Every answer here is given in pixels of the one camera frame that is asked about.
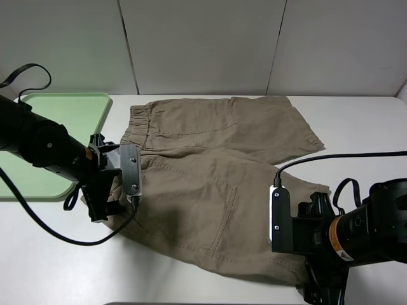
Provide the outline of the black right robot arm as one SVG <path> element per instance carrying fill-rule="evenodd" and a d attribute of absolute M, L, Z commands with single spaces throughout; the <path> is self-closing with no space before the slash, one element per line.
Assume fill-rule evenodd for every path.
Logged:
<path fill-rule="evenodd" d="M 406 262 L 406 179 L 373 184 L 343 180 L 330 199 L 315 192 L 293 218 L 294 251 L 305 255 L 308 279 L 297 289 L 309 304 L 343 304 L 350 268 Z"/>

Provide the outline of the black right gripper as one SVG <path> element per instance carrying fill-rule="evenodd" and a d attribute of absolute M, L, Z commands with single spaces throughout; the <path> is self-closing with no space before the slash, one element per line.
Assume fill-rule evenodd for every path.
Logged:
<path fill-rule="evenodd" d="M 305 256 L 307 280 L 296 286 L 309 304 L 344 304 L 349 267 L 330 244 L 328 229 L 336 219 L 326 193 L 315 192 L 298 205 L 293 219 L 294 253 Z"/>

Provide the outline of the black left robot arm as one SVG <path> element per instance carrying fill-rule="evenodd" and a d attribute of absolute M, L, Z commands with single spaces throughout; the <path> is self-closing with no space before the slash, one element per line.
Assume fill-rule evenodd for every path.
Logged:
<path fill-rule="evenodd" d="M 36 168 L 44 168 L 76 184 L 64 210 L 72 210 L 79 191 L 93 222 L 124 211 L 119 201 L 109 201 L 113 180 L 120 174 L 107 153 L 117 145 L 104 142 L 97 133 L 84 146 L 68 134 L 64 125 L 32 112 L 24 102 L 1 97 L 1 150 L 14 154 Z"/>

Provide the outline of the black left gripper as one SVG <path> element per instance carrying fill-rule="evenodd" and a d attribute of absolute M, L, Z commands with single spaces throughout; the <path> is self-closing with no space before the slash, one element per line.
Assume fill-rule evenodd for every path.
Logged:
<path fill-rule="evenodd" d="M 118 200 L 108 201 L 114 179 L 121 174 L 119 145 L 104 142 L 104 136 L 96 133 L 90 136 L 88 147 L 97 157 L 97 169 L 81 187 L 83 201 L 90 220 L 102 222 L 124 211 Z"/>

